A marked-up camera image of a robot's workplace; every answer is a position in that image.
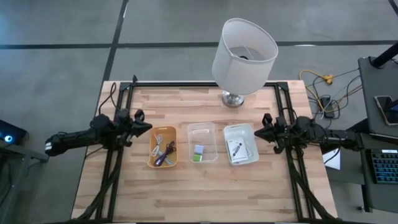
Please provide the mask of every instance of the paper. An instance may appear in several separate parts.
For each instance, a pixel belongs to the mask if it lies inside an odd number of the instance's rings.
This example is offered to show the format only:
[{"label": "paper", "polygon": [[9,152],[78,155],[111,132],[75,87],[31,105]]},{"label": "paper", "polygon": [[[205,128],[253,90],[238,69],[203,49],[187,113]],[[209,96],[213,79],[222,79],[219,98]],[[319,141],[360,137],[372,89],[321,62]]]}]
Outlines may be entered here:
[{"label": "paper", "polygon": [[[326,162],[328,159],[330,159],[332,156],[334,156],[337,153],[338,149],[335,149],[333,151],[330,151],[328,153],[326,153],[325,155],[322,155],[323,157],[323,162]],[[341,151],[338,152],[338,154],[331,160],[329,160],[329,162],[327,162],[325,165],[327,167],[336,169],[336,170],[340,170],[340,154]]]},{"label": "paper", "polygon": [[248,160],[248,152],[242,137],[230,139],[227,141],[229,156],[231,162],[240,162]]}]

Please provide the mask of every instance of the gray floor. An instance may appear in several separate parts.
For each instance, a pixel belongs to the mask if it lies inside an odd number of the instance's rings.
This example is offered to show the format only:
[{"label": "gray floor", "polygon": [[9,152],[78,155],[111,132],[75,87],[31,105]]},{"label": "gray floor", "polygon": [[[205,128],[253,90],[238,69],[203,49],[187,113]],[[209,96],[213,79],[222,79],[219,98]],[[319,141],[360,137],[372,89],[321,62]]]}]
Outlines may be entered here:
[{"label": "gray floor", "polygon": [[[0,0],[0,45],[111,43],[122,0]],[[387,0],[130,0],[120,43],[216,42],[232,17],[253,21],[276,41],[394,40],[398,16]],[[343,73],[357,59],[378,55],[388,45],[280,47],[271,80],[298,79],[299,71]],[[216,48],[118,49],[110,80],[212,80]],[[58,131],[88,127],[96,108],[109,49],[0,50],[0,119],[30,132],[29,148],[43,151]],[[334,95],[358,72],[318,85]],[[314,76],[306,74],[305,83]],[[332,128],[366,117],[356,93]],[[319,120],[326,126],[327,121]],[[52,157],[31,168],[13,215],[15,223],[60,222],[70,218],[84,150]],[[395,223],[398,215],[361,213],[358,185],[331,180],[344,220]]]}]

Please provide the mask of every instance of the keyboard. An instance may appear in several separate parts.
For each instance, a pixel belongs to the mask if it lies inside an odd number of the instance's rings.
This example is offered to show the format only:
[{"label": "keyboard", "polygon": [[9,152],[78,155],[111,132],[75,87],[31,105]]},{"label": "keyboard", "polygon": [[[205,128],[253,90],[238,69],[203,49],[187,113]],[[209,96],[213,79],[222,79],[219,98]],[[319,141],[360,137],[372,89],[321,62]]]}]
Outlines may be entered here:
[{"label": "keyboard", "polygon": [[371,152],[373,179],[376,184],[398,184],[398,154]]}]

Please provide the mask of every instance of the white container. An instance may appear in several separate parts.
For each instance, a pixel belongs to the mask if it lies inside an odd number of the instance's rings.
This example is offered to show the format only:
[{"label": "white container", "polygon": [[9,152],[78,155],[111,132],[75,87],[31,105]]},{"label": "white container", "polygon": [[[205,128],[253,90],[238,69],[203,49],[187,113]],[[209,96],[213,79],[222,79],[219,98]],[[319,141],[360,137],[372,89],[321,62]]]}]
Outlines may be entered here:
[{"label": "white container", "polygon": [[[206,122],[189,124],[187,129],[189,159],[197,164],[216,161],[218,159],[218,152],[214,123]],[[196,145],[203,146],[203,155],[200,162],[195,162],[193,160]]]},{"label": "white container", "polygon": [[[249,156],[249,159],[246,161],[232,163],[231,156],[228,150],[228,145],[226,142],[230,139],[236,139],[238,137],[243,138],[243,141],[246,145],[246,149],[251,152],[252,156]],[[226,151],[228,154],[229,163],[232,166],[249,164],[252,162],[257,162],[259,160],[259,152],[257,150],[256,141],[254,140],[254,133],[250,124],[236,124],[225,127],[224,138],[225,138],[225,145],[226,145]]]},{"label": "white container", "polygon": [[[238,48],[246,53],[234,54]],[[264,29],[244,19],[230,19],[224,24],[213,62],[214,79],[232,94],[254,93],[264,86],[277,55],[278,46]]]}]

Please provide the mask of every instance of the blue light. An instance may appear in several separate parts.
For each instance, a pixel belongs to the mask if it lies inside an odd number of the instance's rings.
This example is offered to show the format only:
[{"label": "blue light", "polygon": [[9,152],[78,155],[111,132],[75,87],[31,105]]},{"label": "blue light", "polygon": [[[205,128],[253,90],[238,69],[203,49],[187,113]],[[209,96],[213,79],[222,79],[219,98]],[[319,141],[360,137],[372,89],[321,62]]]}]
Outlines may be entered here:
[{"label": "blue light", "polygon": [[10,143],[12,141],[12,136],[6,136],[4,137],[4,140],[8,143]]}]

